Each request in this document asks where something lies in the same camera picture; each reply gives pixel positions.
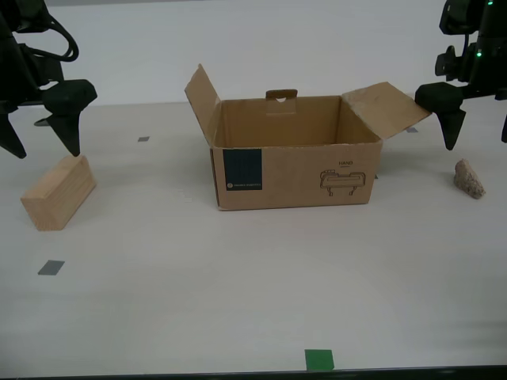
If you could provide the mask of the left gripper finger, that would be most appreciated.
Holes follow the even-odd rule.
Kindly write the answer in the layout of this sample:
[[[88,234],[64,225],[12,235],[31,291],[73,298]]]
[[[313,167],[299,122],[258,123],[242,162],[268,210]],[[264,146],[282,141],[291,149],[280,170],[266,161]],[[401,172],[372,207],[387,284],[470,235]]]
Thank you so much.
[[[7,113],[1,113],[0,115],[0,146],[17,158],[25,158],[27,156],[21,140],[9,121]]]
[[[85,79],[62,81],[43,91],[43,106],[51,113],[46,121],[74,157],[81,153],[80,114],[96,98],[95,87]]]

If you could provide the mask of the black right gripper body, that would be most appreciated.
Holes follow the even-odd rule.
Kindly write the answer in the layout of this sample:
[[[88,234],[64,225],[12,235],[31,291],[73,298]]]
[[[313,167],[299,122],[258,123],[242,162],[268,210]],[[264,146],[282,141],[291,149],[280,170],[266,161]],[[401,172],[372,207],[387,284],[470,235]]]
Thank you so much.
[[[464,99],[506,98],[506,39],[478,39],[467,49],[464,64]]]

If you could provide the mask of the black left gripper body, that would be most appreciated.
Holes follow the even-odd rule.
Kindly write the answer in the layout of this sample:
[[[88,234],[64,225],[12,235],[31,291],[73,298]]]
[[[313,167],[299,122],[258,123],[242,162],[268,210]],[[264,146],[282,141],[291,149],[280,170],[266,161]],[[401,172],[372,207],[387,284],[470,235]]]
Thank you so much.
[[[1,40],[1,113],[42,105],[42,87],[62,81],[61,62],[34,55],[13,37]]]

